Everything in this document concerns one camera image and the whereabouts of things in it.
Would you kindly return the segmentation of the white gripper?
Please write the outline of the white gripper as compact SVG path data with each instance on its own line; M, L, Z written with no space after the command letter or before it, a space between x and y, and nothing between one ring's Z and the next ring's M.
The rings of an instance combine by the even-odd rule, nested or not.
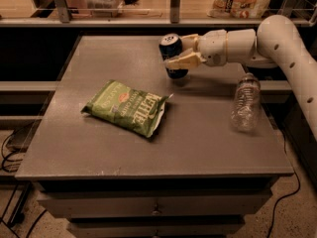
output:
M164 65L168 69L193 69L205 63L209 66L221 66L227 61L225 30L210 31L203 36L191 34L182 36L182 52L180 55L166 59Z

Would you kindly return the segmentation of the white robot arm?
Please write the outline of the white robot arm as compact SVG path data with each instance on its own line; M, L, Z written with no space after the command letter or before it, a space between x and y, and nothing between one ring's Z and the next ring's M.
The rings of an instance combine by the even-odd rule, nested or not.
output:
M273 15L256 30L216 30L203 36L181 39L182 52L165 60L169 69L192 69L204 63L220 66L228 62L281 68L296 100L317 138L317 61L306 50L297 28L288 18Z

